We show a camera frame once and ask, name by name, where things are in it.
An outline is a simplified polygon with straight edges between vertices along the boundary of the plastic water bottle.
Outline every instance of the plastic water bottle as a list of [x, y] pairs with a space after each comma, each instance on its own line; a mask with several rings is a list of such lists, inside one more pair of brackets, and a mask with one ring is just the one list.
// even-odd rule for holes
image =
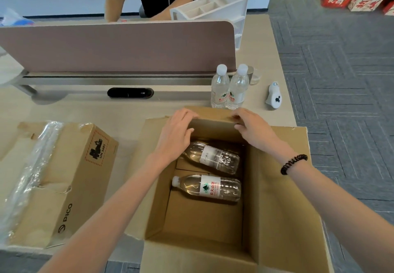
[[230, 78], [227, 75], [227, 66], [220, 64], [216, 68], [216, 74], [211, 83], [211, 106], [212, 108], [225, 108], [229, 93]]
[[197, 141], [190, 143], [183, 154], [192, 161], [208, 165], [228, 174], [236, 174], [239, 165], [237, 154]]
[[249, 86], [247, 70], [247, 65], [240, 64], [237, 73], [231, 78], [229, 98], [227, 100], [227, 107], [229, 109], [237, 109], [241, 107], [244, 102], [245, 93]]
[[202, 174], [174, 176], [172, 186], [195, 196], [206, 196], [225, 201], [239, 201], [241, 198], [241, 182], [235, 178]]

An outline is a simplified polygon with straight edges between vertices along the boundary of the wrinkled cardboard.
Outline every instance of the wrinkled cardboard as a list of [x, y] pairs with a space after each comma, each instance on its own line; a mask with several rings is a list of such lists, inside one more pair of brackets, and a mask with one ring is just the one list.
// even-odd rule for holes
[[[2, 203], [21, 178], [24, 160], [45, 125], [19, 124], [0, 162]], [[95, 141], [100, 139], [97, 148]], [[102, 206], [117, 147], [118, 142], [94, 124], [64, 124], [8, 244], [38, 248], [64, 244]]]
[[[199, 167], [187, 171], [172, 162], [126, 229], [145, 240], [141, 272], [333, 272], [320, 217], [293, 181], [280, 174], [281, 165], [246, 144], [230, 111], [190, 108], [200, 114], [190, 123], [193, 138], [244, 145], [242, 199], [225, 204], [188, 197], [171, 188], [172, 177], [194, 174]], [[145, 121], [128, 177], [154, 150], [166, 120]], [[295, 151], [310, 155], [305, 127], [273, 129]]]

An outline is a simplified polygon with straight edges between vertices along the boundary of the white desk organizer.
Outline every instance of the white desk organizer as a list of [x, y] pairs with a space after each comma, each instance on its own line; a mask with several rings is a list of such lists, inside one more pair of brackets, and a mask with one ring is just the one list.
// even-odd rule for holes
[[170, 9], [172, 20], [229, 20], [234, 26], [235, 49], [241, 46], [247, 0], [196, 0]]

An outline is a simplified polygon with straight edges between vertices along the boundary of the desk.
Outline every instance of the desk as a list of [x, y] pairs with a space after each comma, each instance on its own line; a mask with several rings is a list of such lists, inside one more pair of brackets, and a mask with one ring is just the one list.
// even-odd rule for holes
[[[257, 85], [250, 86], [244, 107], [258, 113], [273, 126], [296, 126], [281, 62], [268, 15], [247, 15], [237, 64], [246, 63], [260, 71]], [[282, 105], [273, 110], [264, 102], [268, 86], [277, 81], [281, 88]], [[210, 105], [210, 86], [151, 86], [156, 95], [149, 100], [111, 100], [109, 86], [40, 86], [45, 99], [34, 99], [10, 86], [0, 88], [0, 156], [20, 121], [93, 122], [119, 141], [119, 149], [108, 185], [106, 199], [123, 184], [130, 156], [146, 118], [172, 114], [185, 105]], [[59, 247], [45, 250], [8, 247], [37, 253], [54, 253]], [[123, 236], [110, 260], [140, 263], [143, 242]]]

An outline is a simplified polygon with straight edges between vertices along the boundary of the beaded bracelet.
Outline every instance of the beaded bracelet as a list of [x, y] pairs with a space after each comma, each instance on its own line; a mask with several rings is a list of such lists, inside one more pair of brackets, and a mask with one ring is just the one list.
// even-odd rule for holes
[[295, 162], [298, 162], [299, 160], [308, 160], [308, 156], [307, 155], [298, 155], [296, 157], [294, 157], [293, 159], [289, 160], [285, 165], [283, 165], [282, 169], [281, 169], [281, 174], [283, 174], [284, 176], [287, 175], [287, 170], [290, 168], [290, 166], [292, 166]]

